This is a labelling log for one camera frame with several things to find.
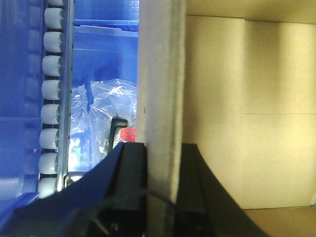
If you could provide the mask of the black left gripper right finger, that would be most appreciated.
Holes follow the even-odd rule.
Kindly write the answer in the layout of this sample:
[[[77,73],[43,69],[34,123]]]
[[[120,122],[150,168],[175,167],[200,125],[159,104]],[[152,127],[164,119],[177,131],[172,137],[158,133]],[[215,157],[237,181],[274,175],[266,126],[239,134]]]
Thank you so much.
[[[177,237],[266,237],[229,195],[196,144],[182,144]]]

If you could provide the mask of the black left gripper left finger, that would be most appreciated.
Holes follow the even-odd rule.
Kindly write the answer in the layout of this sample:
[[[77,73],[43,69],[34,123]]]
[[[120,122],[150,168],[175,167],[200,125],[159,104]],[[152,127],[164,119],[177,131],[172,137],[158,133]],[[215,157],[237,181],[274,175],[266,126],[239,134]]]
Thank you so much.
[[[147,151],[143,143],[125,143],[104,218],[112,237],[140,237],[146,226]]]

